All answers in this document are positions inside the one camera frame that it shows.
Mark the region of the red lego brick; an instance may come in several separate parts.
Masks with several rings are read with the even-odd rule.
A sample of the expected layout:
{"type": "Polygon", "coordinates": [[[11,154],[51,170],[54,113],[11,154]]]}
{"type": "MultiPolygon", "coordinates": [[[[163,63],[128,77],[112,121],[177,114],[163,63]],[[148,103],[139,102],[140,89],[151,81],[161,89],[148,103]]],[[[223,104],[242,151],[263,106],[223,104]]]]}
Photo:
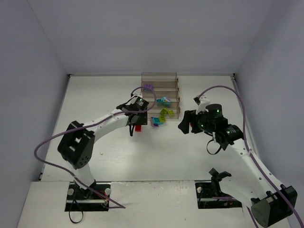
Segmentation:
{"type": "Polygon", "coordinates": [[[135,131],[136,132],[141,132],[142,131],[142,126],[141,125],[136,125],[135,126],[135,131]]]}

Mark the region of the blue oval flower lego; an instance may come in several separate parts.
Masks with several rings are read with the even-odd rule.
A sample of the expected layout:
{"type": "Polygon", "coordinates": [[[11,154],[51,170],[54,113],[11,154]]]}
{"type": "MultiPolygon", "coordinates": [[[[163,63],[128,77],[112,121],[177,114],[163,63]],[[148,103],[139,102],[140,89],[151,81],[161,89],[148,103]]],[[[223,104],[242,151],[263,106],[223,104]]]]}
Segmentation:
{"type": "Polygon", "coordinates": [[[161,98],[162,104],[164,107],[170,107],[171,106],[171,100],[168,97],[162,97],[161,98]]]}

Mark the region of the purple rounded lego brick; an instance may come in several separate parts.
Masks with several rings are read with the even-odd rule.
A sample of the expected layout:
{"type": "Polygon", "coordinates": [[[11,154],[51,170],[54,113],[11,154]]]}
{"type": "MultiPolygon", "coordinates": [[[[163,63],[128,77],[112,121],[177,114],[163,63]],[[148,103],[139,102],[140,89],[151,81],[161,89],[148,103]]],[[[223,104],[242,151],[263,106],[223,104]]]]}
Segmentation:
{"type": "Polygon", "coordinates": [[[143,91],[144,91],[144,92],[147,92],[147,93],[151,93],[151,92],[154,91],[154,87],[153,87],[152,84],[145,84],[145,85],[143,86],[143,91]]]}

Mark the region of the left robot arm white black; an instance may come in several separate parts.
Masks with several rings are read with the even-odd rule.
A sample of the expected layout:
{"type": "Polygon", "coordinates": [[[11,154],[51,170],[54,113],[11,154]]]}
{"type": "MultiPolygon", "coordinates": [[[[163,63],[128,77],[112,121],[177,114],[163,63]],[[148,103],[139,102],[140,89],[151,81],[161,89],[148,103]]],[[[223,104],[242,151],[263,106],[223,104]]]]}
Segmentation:
{"type": "Polygon", "coordinates": [[[128,126],[129,135],[133,136],[136,126],[146,125],[148,122],[147,108],[149,102],[142,97],[134,96],[129,104],[117,106],[110,114],[92,121],[92,124],[106,121],[90,128],[85,128],[63,135],[57,151],[62,158],[69,162],[72,172],[81,181],[75,181],[79,190],[86,198],[91,197],[92,191],[87,187],[96,189],[96,180],[91,174],[89,161],[92,158],[94,143],[112,131],[128,126]]]}

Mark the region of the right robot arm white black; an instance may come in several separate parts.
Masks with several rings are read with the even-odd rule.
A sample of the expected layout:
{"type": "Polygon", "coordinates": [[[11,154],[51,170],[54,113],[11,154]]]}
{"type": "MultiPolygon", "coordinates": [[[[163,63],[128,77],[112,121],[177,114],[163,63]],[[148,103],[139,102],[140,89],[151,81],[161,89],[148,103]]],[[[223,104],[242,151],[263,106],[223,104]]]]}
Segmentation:
{"type": "Polygon", "coordinates": [[[217,197],[227,194],[240,201],[263,228],[296,214],[294,187],[285,186],[245,148],[243,132],[229,124],[220,104],[201,104],[197,110],[185,111],[178,128],[184,134],[206,133],[219,145],[209,171],[217,197]]]}

